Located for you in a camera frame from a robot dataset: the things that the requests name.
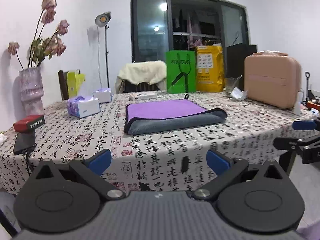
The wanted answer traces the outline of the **dark wooden chair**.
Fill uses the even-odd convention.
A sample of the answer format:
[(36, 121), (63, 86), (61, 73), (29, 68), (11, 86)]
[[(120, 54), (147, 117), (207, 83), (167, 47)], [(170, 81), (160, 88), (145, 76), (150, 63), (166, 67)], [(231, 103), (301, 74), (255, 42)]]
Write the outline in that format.
[(117, 94), (124, 94), (164, 90), (165, 85), (165, 80), (151, 84), (149, 82), (142, 82), (138, 79), (132, 79), (130, 77), (118, 76), (114, 88)]

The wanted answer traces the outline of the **far purple tissue pack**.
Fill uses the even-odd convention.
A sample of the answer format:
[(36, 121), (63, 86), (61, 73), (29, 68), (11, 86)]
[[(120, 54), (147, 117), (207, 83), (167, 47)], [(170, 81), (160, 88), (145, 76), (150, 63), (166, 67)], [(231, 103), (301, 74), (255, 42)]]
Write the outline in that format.
[(109, 103), (112, 101), (112, 91), (110, 88), (101, 88), (93, 92), (93, 97), (97, 98), (99, 103)]

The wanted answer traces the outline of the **black paper bag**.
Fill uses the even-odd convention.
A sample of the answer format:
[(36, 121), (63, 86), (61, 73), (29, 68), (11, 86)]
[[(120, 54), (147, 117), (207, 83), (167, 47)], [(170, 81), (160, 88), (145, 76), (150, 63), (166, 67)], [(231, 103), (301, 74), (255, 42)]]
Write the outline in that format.
[(226, 48), (226, 77), (239, 77), (244, 74), (245, 58), (257, 52), (257, 45), (236, 44)]

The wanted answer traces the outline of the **black framed window door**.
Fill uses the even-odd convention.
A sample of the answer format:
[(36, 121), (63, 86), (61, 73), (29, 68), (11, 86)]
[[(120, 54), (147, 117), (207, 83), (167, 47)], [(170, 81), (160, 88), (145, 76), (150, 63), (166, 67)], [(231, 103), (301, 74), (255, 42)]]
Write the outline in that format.
[(131, 0), (132, 61), (170, 50), (249, 44), (246, 8), (224, 0)]

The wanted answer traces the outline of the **pink hard case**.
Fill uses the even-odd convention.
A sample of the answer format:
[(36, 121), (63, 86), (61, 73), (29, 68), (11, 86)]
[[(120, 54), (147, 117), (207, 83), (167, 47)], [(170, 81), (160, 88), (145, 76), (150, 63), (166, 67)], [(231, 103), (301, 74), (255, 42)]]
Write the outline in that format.
[(291, 109), (301, 87), (301, 65), (285, 53), (262, 51), (245, 58), (247, 97), (282, 109)]

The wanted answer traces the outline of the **yellow-green open carton box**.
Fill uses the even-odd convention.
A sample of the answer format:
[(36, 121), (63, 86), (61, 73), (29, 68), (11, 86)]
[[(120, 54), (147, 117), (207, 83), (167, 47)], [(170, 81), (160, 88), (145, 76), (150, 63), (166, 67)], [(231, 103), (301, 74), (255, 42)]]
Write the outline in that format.
[(80, 92), (80, 87), (85, 81), (85, 75), (79, 69), (67, 73), (67, 88), (69, 98), (76, 97)]

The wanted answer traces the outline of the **white flat product box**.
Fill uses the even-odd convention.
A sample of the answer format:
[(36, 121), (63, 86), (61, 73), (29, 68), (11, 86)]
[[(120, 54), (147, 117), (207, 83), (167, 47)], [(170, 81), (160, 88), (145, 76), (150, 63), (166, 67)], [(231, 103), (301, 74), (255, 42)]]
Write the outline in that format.
[(130, 100), (149, 100), (157, 98), (157, 93), (155, 92), (136, 92), (131, 93), (129, 96)]

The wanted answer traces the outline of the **dark side chair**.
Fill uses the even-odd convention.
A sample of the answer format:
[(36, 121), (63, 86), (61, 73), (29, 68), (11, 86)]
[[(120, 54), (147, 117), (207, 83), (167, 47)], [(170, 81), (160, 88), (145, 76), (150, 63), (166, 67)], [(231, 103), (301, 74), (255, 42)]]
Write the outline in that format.
[(58, 80), (59, 80), (62, 100), (68, 100), (69, 96), (68, 96), (68, 87), (67, 87), (67, 72), (64, 72), (63, 70), (59, 70)]

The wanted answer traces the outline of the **red small box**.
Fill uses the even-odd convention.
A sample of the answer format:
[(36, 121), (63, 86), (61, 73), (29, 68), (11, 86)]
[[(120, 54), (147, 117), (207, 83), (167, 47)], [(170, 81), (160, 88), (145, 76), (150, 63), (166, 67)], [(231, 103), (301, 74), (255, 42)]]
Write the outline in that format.
[(27, 133), (46, 123), (44, 115), (29, 115), (13, 124), (15, 132)]

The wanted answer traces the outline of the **studio light on stand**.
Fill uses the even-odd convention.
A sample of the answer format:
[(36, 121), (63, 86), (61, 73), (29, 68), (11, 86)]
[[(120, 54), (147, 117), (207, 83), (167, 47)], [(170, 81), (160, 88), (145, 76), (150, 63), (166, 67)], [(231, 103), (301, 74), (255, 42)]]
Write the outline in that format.
[(104, 30), (104, 45), (105, 45), (105, 68), (106, 68), (106, 81), (107, 86), (110, 87), (109, 69), (108, 69), (108, 48), (107, 48), (107, 30), (108, 24), (111, 20), (111, 12), (103, 12), (95, 18), (95, 25), (98, 29)]

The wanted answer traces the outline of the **clear drinking glass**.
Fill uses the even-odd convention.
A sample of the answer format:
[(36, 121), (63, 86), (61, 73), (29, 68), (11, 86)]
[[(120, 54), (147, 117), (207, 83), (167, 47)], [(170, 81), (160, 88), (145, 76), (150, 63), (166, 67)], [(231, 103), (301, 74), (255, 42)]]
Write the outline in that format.
[(233, 89), (238, 86), (239, 80), (240, 80), (240, 77), (238, 77), (238, 78), (232, 78), (232, 77), (225, 78), (225, 93), (228, 97), (231, 97), (231, 93), (232, 93)]

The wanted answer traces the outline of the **purple tissue pack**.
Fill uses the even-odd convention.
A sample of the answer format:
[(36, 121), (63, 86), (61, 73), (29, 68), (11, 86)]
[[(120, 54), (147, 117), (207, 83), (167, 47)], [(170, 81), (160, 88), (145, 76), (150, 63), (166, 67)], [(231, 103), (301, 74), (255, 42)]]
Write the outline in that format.
[(98, 98), (76, 96), (67, 100), (67, 112), (77, 118), (85, 118), (100, 112)]
[(109, 103), (112, 101), (112, 91), (110, 88), (101, 88), (93, 92), (93, 97), (97, 98), (99, 103)]

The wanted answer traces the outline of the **crumpled white paper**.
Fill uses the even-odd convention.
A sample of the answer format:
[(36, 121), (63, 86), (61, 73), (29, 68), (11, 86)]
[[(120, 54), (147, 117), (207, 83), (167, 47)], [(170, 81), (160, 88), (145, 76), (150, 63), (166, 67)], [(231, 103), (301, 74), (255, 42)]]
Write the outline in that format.
[(243, 101), (247, 98), (247, 91), (241, 91), (238, 87), (235, 87), (231, 92), (231, 97), (238, 101)]

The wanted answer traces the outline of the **cream cloth on chair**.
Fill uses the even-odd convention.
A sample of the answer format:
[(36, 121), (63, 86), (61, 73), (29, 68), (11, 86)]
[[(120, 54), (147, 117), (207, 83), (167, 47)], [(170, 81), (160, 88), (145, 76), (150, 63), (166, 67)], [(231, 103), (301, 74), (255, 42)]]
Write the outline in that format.
[(154, 85), (167, 78), (167, 65), (163, 61), (146, 61), (127, 63), (119, 71), (116, 85), (122, 81), (129, 81), (133, 85), (147, 83)]

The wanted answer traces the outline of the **purple grey microfibre towel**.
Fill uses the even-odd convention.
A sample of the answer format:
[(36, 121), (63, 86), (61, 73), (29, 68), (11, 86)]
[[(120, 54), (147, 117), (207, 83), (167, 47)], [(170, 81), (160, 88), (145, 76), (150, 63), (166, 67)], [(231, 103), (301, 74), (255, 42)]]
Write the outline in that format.
[(189, 100), (162, 100), (132, 103), (126, 106), (124, 133), (143, 135), (225, 122), (227, 113), (220, 108), (205, 109)]

